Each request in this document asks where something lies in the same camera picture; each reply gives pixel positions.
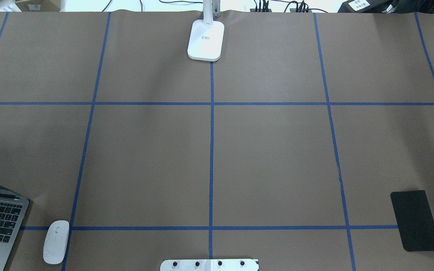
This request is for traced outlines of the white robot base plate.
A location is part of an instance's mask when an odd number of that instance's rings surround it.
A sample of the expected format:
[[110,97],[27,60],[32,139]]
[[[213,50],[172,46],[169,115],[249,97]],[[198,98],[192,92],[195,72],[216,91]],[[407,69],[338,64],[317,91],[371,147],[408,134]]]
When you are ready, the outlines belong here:
[[259,271],[257,259],[169,259],[160,271]]

